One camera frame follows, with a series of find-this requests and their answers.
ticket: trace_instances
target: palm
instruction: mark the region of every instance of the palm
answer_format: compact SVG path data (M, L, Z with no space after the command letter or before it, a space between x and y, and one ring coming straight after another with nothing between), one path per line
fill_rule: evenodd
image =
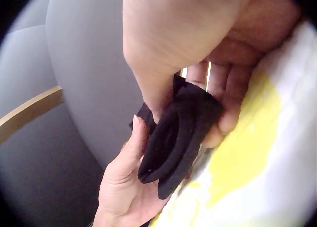
M135 176L137 183L136 196L131 202L128 212L125 214L126 223L135 223L140 226L159 213L168 199L160 200L158 197L158 180L152 183L142 184Z

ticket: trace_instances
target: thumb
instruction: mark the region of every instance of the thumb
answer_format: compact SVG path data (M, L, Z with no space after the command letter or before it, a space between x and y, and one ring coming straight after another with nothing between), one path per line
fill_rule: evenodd
M107 166L105 175L112 181L129 176L137 167L146 145L148 133L143 119L134 115L133 131L119 155Z

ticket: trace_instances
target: wrist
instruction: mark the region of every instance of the wrist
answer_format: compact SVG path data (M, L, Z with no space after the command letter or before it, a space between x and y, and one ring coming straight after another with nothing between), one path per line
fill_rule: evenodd
M102 210L102 207L99 206L97 208L92 227L105 227L105 226L120 227L120 225L118 224L118 217L104 212Z

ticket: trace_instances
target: yellow stain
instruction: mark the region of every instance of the yellow stain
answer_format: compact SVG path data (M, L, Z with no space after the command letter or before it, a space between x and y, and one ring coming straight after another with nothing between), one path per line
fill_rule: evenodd
M157 223L161 213L162 213L162 210L150 221L149 227L155 227L156 226L156 223Z
M254 71L237 126L211 156L207 208L264 170L276 138L280 110L281 99L269 76L265 71Z
M187 186L192 188L200 188L200 184L198 182L190 182Z
M195 200L196 201L196 208L195 208L195 215L194 217L191 219L190 221L190 227L193 227L194 226L194 221L195 219L197 218L197 215L198 215L198 209L199 209L199 201Z

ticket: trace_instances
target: fingernail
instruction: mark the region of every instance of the fingernail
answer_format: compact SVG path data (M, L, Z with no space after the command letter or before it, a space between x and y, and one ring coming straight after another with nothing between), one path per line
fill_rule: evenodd
M139 124L140 124L139 118L136 115L134 115L133 116L132 130L134 131L135 129L138 129Z

